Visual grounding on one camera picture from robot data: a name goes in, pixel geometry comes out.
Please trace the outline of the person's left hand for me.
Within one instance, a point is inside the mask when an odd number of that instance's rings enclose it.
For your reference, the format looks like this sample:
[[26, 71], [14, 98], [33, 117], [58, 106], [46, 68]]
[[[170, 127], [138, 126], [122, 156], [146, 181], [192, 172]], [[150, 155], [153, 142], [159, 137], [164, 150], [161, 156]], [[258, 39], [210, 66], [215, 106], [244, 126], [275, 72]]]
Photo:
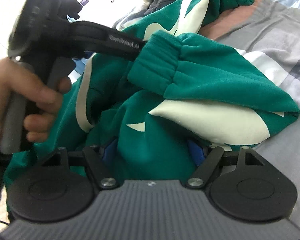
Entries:
[[50, 128], [61, 108], [63, 95], [69, 92], [71, 81], [66, 76], [62, 78], [56, 90], [47, 87], [40, 78], [19, 64], [4, 58], [0, 60], [0, 140], [5, 109], [12, 92], [24, 96], [36, 103], [42, 111], [40, 114], [30, 114], [25, 117], [23, 126], [27, 131], [29, 142], [44, 142]]

